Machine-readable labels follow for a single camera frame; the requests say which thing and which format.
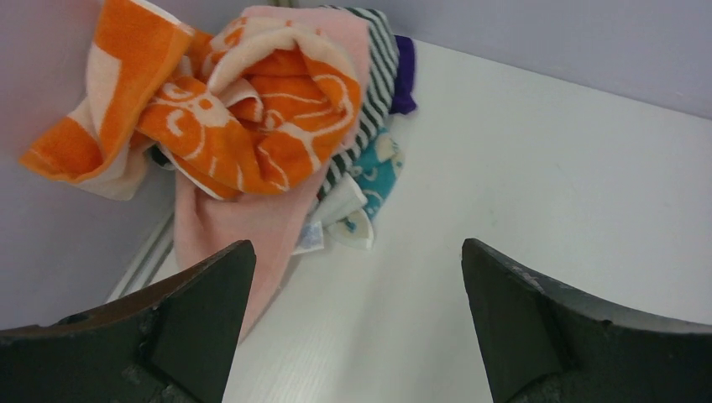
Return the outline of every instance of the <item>fabric tag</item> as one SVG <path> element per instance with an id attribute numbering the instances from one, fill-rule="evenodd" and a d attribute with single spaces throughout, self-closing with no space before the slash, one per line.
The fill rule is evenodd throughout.
<path id="1" fill-rule="evenodd" d="M 292 256 L 296 254 L 305 254 L 315 250 L 324 249 L 324 230 L 322 222 L 308 222 L 299 234 L 299 240 L 296 241 L 296 248 L 292 252 Z"/>

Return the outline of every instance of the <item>teal patterned cloth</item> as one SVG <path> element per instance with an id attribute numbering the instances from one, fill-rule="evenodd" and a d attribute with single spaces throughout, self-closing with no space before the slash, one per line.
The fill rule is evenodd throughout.
<path id="1" fill-rule="evenodd" d="M 369 144 L 361 157 L 353 163 L 351 176 L 359 184 L 369 201 L 364 211 L 373 220 L 403 170 L 403 154 L 386 128 L 379 129 L 378 137 Z"/>
<path id="2" fill-rule="evenodd" d="M 393 190 L 403 170 L 403 153 L 385 128 L 356 160 L 349 173 L 368 201 L 366 205 L 327 228 L 340 243 L 371 249 L 374 229 L 371 221 Z"/>

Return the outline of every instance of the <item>pink towel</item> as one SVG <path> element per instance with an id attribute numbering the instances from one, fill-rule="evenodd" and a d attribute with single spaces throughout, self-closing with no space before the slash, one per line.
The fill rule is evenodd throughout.
<path id="1" fill-rule="evenodd" d="M 369 22 L 351 13 L 329 8 L 283 8 L 252 6 L 245 8 L 243 17 L 271 17 L 291 19 L 297 23 L 319 27 L 333 42 L 340 44 L 351 56 L 356 69 L 356 79 L 361 85 L 361 99 L 365 99 L 369 87 L 371 55 L 369 50 Z M 356 141 L 358 124 L 343 138 L 343 149 L 349 149 Z"/>
<path id="2" fill-rule="evenodd" d="M 280 288 L 304 218 L 327 174 L 324 165 L 296 189 L 276 196 L 242 195 L 219 201 L 180 172 L 175 178 L 174 248 L 178 267 L 187 269 L 234 241 L 249 239 L 257 255 L 240 340 Z"/>
<path id="3" fill-rule="evenodd" d="M 291 19 L 322 29 L 351 56 L 362 92 L 369 86 L 369 23 L 338 10 L 272 8 L 256 6 L 244 10 L 244 17 Z M 344 138 L 350 147 L 358 131 L 355 125 Z M 296 189 L 277 196 L 242 195 L 237 201 L 217 201 L 177 174 L 175 189 L 175 254 L 181 269 L 225 248 L 234 241 L 252 241 L 257 266 L 249 292 L 240 340 L 272 301 L 280 288 L 304 219 L 328 165 L 310 176 Z"/>

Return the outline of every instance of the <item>white surface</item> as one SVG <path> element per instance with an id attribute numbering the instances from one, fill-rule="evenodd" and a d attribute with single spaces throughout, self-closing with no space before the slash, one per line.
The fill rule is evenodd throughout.
<path id="1" fill-rule="evenodd" d="M 391 127 L 406 165 L 374 249 L 331 242 L 293 261 L 224 401 L 490 402 L 466 238 L 620 304 L 712 323 L 712 122 L 416 46 L 420 110 Z"/>

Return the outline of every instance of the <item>purple cloth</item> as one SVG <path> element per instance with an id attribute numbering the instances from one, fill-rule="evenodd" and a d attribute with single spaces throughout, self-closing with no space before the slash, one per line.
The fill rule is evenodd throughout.
<path id="1" fill-rule="evenodd" d="M 416 46 L 413 39 L 396 35 L 395 43 L 398 45 L 400 58 L 398 72 L 395 76 L 395 91 L 393 103 L 390 104 L 390 114 L 402 113 L 407 115 L 418 107 L 411 93 L 416 84 Z"/>

